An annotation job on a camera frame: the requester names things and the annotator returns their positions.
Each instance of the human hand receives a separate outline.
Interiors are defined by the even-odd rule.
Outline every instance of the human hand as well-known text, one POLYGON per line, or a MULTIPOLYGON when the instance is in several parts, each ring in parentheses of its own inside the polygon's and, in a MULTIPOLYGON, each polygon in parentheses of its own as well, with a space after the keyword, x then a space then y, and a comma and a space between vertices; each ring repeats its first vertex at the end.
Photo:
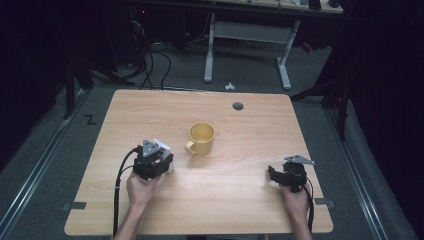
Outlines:
MULTIPOLYGON (((308 194, 301 188, 299 192, 293 193, 290 187, 280 185, 283 190, 284 201, 287 212, 290 215, 292 230, 296 240, 311 240, 312 235, 308 228, 306 214, 309 208, 308 194)), ((305 185, 310 192, 309 184, 305 185)))
POLYGON ((146 207, 152 200, 156 185, 162 175, 159 175, 150 181, 140 178, 134 172, 131 172, 127 180, 127 191, 130 200, 130 207, 146 207))
MULTIPOLYGON (((286 204, 287 212, 292 219, 305 219, 308 213, 309 201, 308 195, 303 188, 299 192, 293 193, 290 191, 290 187, 280 185, 283 191, 284 202, 286 204)), ((310 192, 309 184, 305 185, 308 192, 310 192)))

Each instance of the small white object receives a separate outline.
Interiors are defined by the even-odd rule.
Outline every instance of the small white object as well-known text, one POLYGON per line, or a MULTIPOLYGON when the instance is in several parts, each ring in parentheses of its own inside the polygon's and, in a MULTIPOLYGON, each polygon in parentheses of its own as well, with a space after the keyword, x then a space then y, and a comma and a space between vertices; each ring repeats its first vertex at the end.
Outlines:
POLYGON ((156 138, 154 138, 153 141, 155 141, 155 143, 157 143, 161 148, 164 148, 166 150, 171 150, 171 148, 168 145, 166 145, 165 143, 157 140, 156 138))
POLYGON ((234 90, 234 89, 236 89, 236 87, 234 87, 233 84, 231 84, 231 82, 229 82, 228 85, 225 86, 225 89, 227 89, 227 90, 234 90))
POLYGON ((168 168, 168 171, 166 172, 172 173, 174 170, 175 170, 174 161, 172 161, 171 163, 169 163, 169 168, 168 168))

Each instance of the mug handle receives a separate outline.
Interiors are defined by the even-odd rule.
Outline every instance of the mug handle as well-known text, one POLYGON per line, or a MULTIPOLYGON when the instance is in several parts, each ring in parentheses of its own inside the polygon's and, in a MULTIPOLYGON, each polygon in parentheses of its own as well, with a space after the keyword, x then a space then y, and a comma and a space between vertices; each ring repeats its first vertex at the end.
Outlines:
POLYGON ((196 155, 196 152, 193 150, 193 146, 194 146, 194 142, 193 141, 189 141, 186 144, 186 152, 191 154, 191 155, 196 155))

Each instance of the table hole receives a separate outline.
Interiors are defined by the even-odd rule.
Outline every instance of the table hole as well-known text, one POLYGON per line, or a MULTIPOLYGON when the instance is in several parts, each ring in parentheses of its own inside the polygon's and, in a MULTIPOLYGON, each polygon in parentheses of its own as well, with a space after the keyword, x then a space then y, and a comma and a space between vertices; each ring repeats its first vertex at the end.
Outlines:
POLYGON ((233 108, 237 111, 240 111, 244 108, 244 105, 241 102, 235 102, 233 103, 233 108))

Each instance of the white desk frame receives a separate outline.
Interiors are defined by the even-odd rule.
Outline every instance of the white desk frame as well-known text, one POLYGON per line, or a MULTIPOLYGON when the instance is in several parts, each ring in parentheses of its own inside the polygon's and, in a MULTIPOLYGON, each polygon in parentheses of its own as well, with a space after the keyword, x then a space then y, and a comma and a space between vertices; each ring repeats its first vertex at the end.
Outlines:
POLYGON ((281 57, 277 57, 281 81, 285 90, 291 89, 289 76, 286 69, 286 60, 291 46, 296 37, 300 21, 295 21, 291 28, 252 25, 234 22, 215 21, 215 14, 211 14, 209 30, 209 46, 206 57, 205 82, 212 81, 213 73, 213 42, 215 37, 233 38, 250 41, 271 42, 285 44, 281 57))

